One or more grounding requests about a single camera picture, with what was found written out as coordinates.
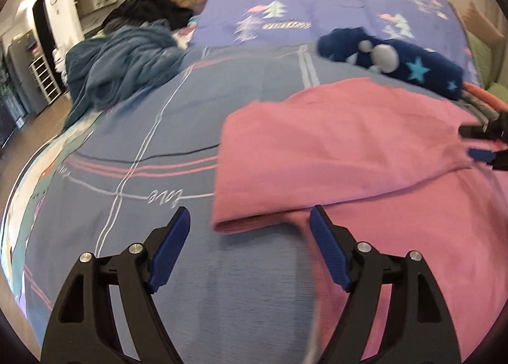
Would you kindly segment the near green pillow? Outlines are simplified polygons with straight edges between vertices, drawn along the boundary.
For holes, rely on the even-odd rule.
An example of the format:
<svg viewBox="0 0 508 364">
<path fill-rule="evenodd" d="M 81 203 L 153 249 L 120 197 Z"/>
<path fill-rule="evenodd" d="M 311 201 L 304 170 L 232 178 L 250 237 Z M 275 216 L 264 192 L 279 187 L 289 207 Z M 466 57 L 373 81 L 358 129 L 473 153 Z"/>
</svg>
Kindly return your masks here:
<svg viewBox="0 0 508 364">
<path fill-rule="evenodd" d="M 491 93 L 494 97 L 497 97 L 505 104 L 508 104 L 508 89 L 501 85 L 500 83 L 492 83 L 492 85 L 487 89 L 489 93 Z"/>
</svg>

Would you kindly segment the far green pillow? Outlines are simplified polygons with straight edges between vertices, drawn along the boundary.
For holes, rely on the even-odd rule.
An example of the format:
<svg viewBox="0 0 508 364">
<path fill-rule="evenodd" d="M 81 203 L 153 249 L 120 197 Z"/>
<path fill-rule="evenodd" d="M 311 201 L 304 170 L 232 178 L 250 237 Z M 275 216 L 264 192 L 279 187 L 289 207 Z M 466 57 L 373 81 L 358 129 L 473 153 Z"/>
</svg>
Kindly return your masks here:
<svg viewBox="0 0 508 364">
<path fill-rule="evenodd" d="M 471 80 L 474 84 L 488 89 L 492 83 L 492 50 L 470 31 L 467 31 L 467 37 L 472 58 L 468 64 Z"/>
</svg>

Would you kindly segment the white shelf rack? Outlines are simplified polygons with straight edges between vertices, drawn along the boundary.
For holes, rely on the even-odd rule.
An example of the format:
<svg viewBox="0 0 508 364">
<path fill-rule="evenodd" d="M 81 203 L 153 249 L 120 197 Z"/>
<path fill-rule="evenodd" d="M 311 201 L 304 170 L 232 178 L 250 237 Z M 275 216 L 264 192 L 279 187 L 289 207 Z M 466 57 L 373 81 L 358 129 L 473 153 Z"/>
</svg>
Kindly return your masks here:
<svg viewBox="0 0 508 364">
<path fill-rule="evenodd" d="M 45 56 L 35 56 L 29 67 L 46 103 L 52 104 L 61 95 L 61 90 L 52 75 Z"/>
</svg>

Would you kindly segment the purple tree print duvet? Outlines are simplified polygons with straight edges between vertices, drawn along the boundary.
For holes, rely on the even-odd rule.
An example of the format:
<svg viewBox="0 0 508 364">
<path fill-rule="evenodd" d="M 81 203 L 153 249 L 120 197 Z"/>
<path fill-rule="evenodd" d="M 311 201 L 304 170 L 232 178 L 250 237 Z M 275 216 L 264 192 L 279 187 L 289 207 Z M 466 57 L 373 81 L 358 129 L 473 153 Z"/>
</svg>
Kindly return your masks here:
<svg viewBox="0 0 508 364">
<path fill-rule="evenodd" d="M 190 43 L 288 46 L 355 27 L 436 51 L 462 67 L 465 80 L 480 82 L 467 35 L 447 0 L 208 0 Z"/>
</svg>

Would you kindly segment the folded clothes stack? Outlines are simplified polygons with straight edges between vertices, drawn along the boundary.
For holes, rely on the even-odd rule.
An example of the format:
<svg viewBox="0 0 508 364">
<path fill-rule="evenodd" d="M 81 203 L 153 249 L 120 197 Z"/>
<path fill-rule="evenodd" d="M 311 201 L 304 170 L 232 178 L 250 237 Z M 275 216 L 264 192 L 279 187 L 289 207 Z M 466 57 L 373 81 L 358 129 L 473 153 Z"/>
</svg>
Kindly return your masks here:
<svg viewBox="0 0 508 364">
<path fill-rule="evenodd" d="M 503 100 L 468 82 L 463 83 L 458 104 L 472 113 L 482 124 L 496 120 L 502 112 L 507 112 L 507 104 Z"/>
</svg>

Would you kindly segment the green pillow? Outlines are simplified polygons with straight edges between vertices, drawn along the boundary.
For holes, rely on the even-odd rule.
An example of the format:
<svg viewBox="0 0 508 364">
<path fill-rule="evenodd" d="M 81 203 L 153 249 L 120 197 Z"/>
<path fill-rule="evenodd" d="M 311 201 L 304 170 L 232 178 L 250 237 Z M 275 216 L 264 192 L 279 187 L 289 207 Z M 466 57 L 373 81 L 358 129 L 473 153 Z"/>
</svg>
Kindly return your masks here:
<svg viewBox="0 0 508 364">
<path fill-rule="evenodd" d="M 471 80 L 474 84 L 488 89 L 492 83 L 492 50 L 470 31 L 467 31 L 467 37 L 472 58 L 468 64 Z"/>
<path fill-rule="evenodd" d="M 491 93 L 494 97 L 497 97 L 505 104 L 508 104 L 508 89 L 501 85 L 500 83 L 492 83 L 492 85 L 487 89 L 489 93 Z"/>
</svg>

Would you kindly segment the pink shirt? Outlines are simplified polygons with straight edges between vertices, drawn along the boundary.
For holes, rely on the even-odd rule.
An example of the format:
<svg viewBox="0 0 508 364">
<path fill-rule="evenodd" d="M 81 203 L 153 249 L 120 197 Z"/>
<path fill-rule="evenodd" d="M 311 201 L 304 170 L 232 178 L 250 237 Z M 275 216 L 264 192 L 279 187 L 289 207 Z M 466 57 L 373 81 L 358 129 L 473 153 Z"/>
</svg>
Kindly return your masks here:
<svg viewBox="0 0 508 364">
<path fill-rule="evenodd" d="M 291 223 L 309 237 L 320 205 L 383 253 L 420 251 L 467 358 L 507 300 L 507 175 L 469 158 L 458 129 L 471 120 L 368 78 L 250 103 L 223 125 L 211 225 Z"/>
</svg>

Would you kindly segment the black clothes pile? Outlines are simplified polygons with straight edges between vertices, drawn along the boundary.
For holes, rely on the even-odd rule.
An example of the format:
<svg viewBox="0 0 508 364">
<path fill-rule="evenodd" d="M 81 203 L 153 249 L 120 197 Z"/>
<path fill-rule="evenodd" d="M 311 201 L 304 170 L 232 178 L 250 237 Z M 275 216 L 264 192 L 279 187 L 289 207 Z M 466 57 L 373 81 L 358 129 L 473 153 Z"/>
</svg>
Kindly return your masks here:
<svg viewBox="0 0 508 364">
<path fill-rule="evenodd" d="M 177 30 L 186 27 L 193 16 L 192 9 L 172 0 L 125 0 L 103 20 L 102 28 L 119 18 L 141 23 L 166 20 L 171 30 Z"/>
</svg>

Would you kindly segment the teal fleece blanket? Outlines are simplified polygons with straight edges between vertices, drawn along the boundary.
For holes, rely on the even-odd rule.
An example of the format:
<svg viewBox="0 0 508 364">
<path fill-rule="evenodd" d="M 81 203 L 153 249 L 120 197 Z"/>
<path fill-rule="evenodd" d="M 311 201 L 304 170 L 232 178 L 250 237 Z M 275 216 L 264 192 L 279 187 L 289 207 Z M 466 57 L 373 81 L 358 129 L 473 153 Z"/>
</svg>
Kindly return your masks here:
<svg viewBox="0 0 508 364">
<path fill-rule="evenodd" d="M 137 91 L 167 83 L 178 74 L 184 53 L 165 19 L 124 25 L 78 43 L 65 57 L 72 106 L 63 129 L 91 110 L 105 111 Z"/>
</svg>

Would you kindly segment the navy star fleece garment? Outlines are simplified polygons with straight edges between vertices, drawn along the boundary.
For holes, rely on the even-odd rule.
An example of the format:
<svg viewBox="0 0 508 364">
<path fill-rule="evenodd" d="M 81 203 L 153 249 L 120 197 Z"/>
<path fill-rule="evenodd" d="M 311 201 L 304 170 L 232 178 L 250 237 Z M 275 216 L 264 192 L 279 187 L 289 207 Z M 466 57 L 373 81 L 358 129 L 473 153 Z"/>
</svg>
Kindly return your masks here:
<svg viewBox="0 0 508 364">
<path fill-rule="evenodd" d="M 381 40 L 362 27 L 337 28 L 320 37 L 318 54 L 432 91 L 462 97 L 463 69 L 444 56 L 399 39 Z"/>
</svg>

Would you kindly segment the blue striped bed sheet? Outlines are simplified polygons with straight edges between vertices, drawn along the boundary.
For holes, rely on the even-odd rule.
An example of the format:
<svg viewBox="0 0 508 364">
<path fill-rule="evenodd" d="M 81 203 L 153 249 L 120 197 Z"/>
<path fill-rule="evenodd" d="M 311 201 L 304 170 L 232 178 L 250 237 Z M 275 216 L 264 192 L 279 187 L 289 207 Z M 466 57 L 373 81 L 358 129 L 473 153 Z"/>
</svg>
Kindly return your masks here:
<svg viewBox="0 0 508 364">
<path fill-rule="evenodd" d="M 58 292 L 82 253 L 119 253 L 183 206 L 190 235 L 154 296 L 181 357 L 304 363 L 316 356 L 347 295 L 332 282 L 311 233 L 305 237 L 294 224 L 213 229 L 221 134 L 226 118 L 250 103 L 363 78 L 447 100 L 304 46 L 231 47 L 191 50 L 168 83 L 105 113 L 56 167 L 23 250 L 23 305 L 36 338 L 45 336 Z"/>
</svg>

